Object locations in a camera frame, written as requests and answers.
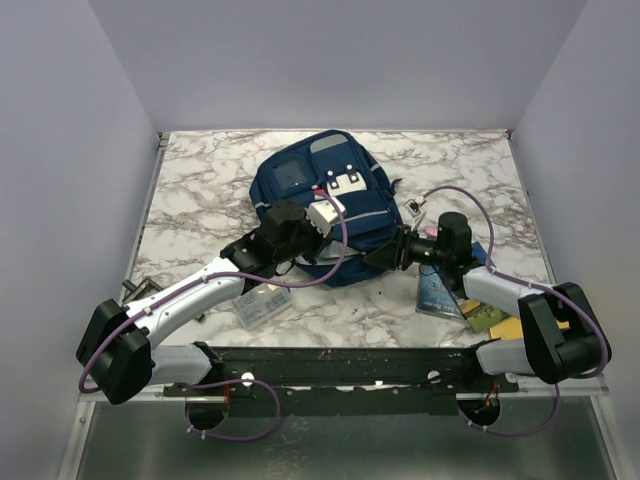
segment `white marble surface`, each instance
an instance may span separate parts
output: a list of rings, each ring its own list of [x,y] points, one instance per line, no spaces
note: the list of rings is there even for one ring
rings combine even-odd
[[[314,131],[177,132],[171,135],[151,205],[134,280],[150,275],[168,286],[195,272],[231,241],[257,226],[248,188],[258,165]],[[479,197],[496,227],[494,259],[519,276],[547,280],[522,187],[503,132],[353,132],[384,166],[402,177],[402,203],[437,185],[457,185]],[[440,213],[467,215],[486,246],[480,212],[458,193],[431,197],[423,226]],[[230,302],[189,322],[168,344],[292,347],[466,346],[484,338],[465,322],[415,313],[417,268],[391,272],[346,288],[292,291],[293,307],[251,331]],[[295,269],[288,281],[305,278]]]

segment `gray wall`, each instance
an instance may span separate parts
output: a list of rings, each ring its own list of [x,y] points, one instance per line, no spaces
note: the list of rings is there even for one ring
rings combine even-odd
[[[3,2],[0,65],[0,478],[52,478],[157,137],[84,1]]]
[[[640,3],[591,0],[519,123],[516,161],[559,280],[606,329],[619,425],[640,470]]]
[[[514,127],[584,0],[89,0],[162,130]]]

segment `purple cable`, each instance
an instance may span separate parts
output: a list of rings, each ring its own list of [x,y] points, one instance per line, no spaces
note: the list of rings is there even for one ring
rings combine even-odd
[[[271,424],[267,428],[265,428],[259,433],[256,433],[255,435],[249,435],[248,437],[236,437],[233,435],[223,435],[221,433],[214,433],[209,430],[198,430],[191,423],[191,419],[189,418],[189,410],[187,410],[185,412],[185,420],[189,424],[189,430],[187,430],[187,433],[189,433],[190,431],[194,431],[196,433],[199,433],[200,435],[204,435],[209,438],[217,438],[218,440],[227,440],[230,442],[251,442],[253,440],[264,438],[267,435],[273,433],[275,429],[278,427],[278,425],[280,425],[280,400],[278,399],[278,394],[276,393],[276,391],[268,383],[265,383],[262,380],[243,380],[243,379],[236,378],[234,380],[225,380],[224,382],[207,383],[205,385],[188,385],[188,387],[194,390],[206,390],[208,388],[218,388],[218,387],[224,387],[226,385],[235,385],[238,383],[255,383],[257,385],[260,385],[261,387],[266,388],[271,394],[271,396],[273,397],[273,401],[276,405],[276,413],[273,416],[273,422],[271,422]]]
[[[600,331],[600,327],[598,325],[596,325],[596,323],[593,321],[593,319],[583,310],[581,309],[578,305],[576,305],[574,302],[572,302],[571,300],[569,300],[566,296],[562,295],[560,292],[555,291],[554,289],[546,286],[546,285],[542,285],[539,283],[534,283],[534,282],[528,282],[525,280],[522,280],[518,277],[514,277],[511,275],[508,275],[506,273],[502,273],[499,272],[498,270],[496,270],[493,261],[491,260],[491,256],[493,255],[493,248],[494,248],[494,244],[495,244],[495,231],[493,228],[493,222],[491,221],[491,217],[489,216],[489,212],[487,211],[487,209],[480,203],[480,200],[478,200],[475,195],[473,195],[472,193],[468,192],[467,190],[465,190],[464,188],[460,188],[460,187],[456,187],[453,185],[443,185],[440,187],[436,187],[433,188],[431,190],[429,190],[428,192],[426,192],[423,197],[426,199],[427,197],[433,195],[436,192],[439,192],[441,190],[454,190],[456,192],[460,192],[463,193],[464,195],[466,195],[467,197],[469,197],[473,203],[475,203],[478,208],[480,209],[480,211],[482,212],[482,215],[484,216],[486,222],[487,222],[487,226],[489,227],[489,247],[487,249],[487,260],[486,260],[486,267],[491,271],[491,273],[493,275],[495,275],[496,277],[505,279],[505,280],[509,280],[511,282],[514,282],[518,285],[522,285],[525,287],[529,287],[529,288],[535,288],[537,290],[542,290],[543,292],[546,292],[550,295],[553,295],[554,297],[556,297],[557,299],[559,299],[560,301],[564,302],[567,306],[569,306],[571,309],[573,309],[578,315],[580,315],[580,317],[582,317],[582,319],[593,329],[594,334],[596,335],[596,338],[598,339],[598,344],[600,346],[600,362],[598,363],[598,366],[591,372],[588,373],[583,373],[579,376],[577,376],[576,378],[591,378],[591,377],[595,377],[597,375],[599,375],[600,373],[602,373],[602,371],[604,370],[604,368],[607,365],[607,360],[609,357],[609,352],[608,352],[608,348],[607,348],[607,343],[604,339],[604,336],[602,335],[602,332]],[[555,385],[556,388],[556,398],[554,401],[554,406],[553,406],[553,412],[551,413],[551,416],[547,419],[546,422],[544,422],[542,425],[540,425],[537,428],[531,429],[531,430],[523,430],[523,431],[513,431],[513,432],[508,432],[508,431],[503,431],[503,430],[496,430],[496,429],[492,429],[492,428],[485,428],[482,427],[481,425],[478,425],[476,423],[471,422],[471,420],[469,420],[467,418],[467,416],[464,414],[464,412],[462,412],[462,410],[459,409],[460,414],[462,415],[463,418],[465,418],[467,420],[467,422],[471,422],[470,426],[482,431],[485,431],[487,433],[492,433],[494,435],[501,435],[501,436],[507,436],[507,437],[522,437],[522,436],[526,436],[526,435],[533,435],[536,433],[541,432],[542,430],[546,429],[549,425],[551,425],[556,417],[558,416],[558,411],[560,410],[560,389],[558,387],[558,385]]]
[[[334,208],[334,210],[338,214],[338,219],[340,220],[340,227],[342,228],[342,251],[340,252],[340,257],[338,257],[338,261],[331,268],[331,270],[329,270],[326,274],[324,274],[320,278],[317,278],[315,280],[311,280],[311,281],[308,281],[308,282],[286,283],[286,282],[281,282],[281,281],[278,281],[278,280],[271,280],[269,278],[259,277],[257,275],[251,275],[250,273],[219,272],[219,273],[213,273],[211,275],[207,275],[206,281],[209,282],[211,280],[215,280],[217,278],[223,278],[223,277],[240,277],[240,278],[244,278],[244,279],[248,279],[248,280],[254,280],[254,281],[257,281],[257,282],[266,283],[268,285],[276,285],[278,287],[284,287],[284,288],[306,288],[306,287],[313,287],[315,285],[320,285],[321,283],[324,283],[329,278],[331,278],[333,276],[333,274],[335,274],[338,271],[338,269],[342,265],[342,262],[344,262],[345,255],[347,254],[347,242],[348,242],[347,224],[346,224],[346,222],[344,220],[344,215],[342,215],[342,212],[340,211],[340,208],[338,208],[338,205],[336,204],[336,202],[334,202],[333,199],[329,195],[324,193],[324,192],[320,192],[319,195],[322,196],[325,200],[327,200],[331,204],[331,206]],[[175,291],[171,292],[166,297],[163,297],[160,300],[156,301],[155,303],[152,303],[150,305],[151,310],[155,310],[158,307],[161,307],[165,303],[173,300],[178,295],[181,295],[182,293],[192,289],[193,287],[195,287],[197,285],[200,285],[201,283],[203,283],[203,279],[199,278],[197,280],[194,280],[192,282],[189,282],[189,283],[183,285],[182,287],[180,287],[180,288],[176,289]],[[93,353],[93,355],[91,356],[91,358],[89,359],[89,361],[85,365],[84,369],[82,370],[82,373],[80,374],[80,380],[78,381],[78,390],[80,390],[81,393],[97,393],[97,392],[100,391],[99,387],[88,388],[88,387],[85,386],[85,382],[87,380],[87,377],[89,376],[89,373],[91,372],[91,369],[93,368],[93,366],[98,361],[98,358],[100,357],[100,355],[102,355],[104,353],[104,351],[107,349],[109,344],[118,335],[120,335],[124,330],[126,330],[130,325],[132,325],[137,320],[141,319],[144,315],[145,315],[144,311],[136,313],[135,315],[133,315],[132,317],[130,317],[129,319],[124,321],[120,326],[118,326],[118,328],[116,328],[113,332],[111,332],[111,334],[107,338],[104,339],[104,341],[100,344],[100,346]]]

